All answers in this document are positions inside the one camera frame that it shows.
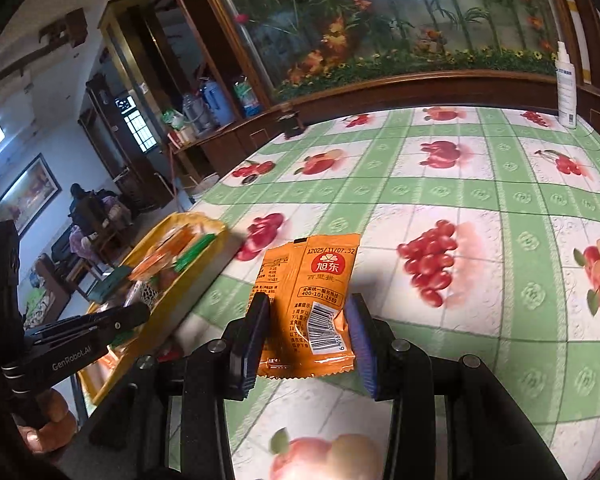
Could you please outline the person's left hand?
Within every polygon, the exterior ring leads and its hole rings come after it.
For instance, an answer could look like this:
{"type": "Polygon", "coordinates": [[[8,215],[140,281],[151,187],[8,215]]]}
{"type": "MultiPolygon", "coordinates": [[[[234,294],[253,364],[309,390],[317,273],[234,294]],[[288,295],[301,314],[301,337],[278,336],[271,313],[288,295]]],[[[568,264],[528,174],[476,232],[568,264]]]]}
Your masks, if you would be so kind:
{"type": "Polygon", "coordinates": [[[43,414],[45,425],[38,429],[19,426],[23,442],[33,454],[43,455],[59,451],[68,445],[76,434],[76,418],[69,410],[65,398],[56,389],[41,393],[38,396],[38,407],[43,414]]]}

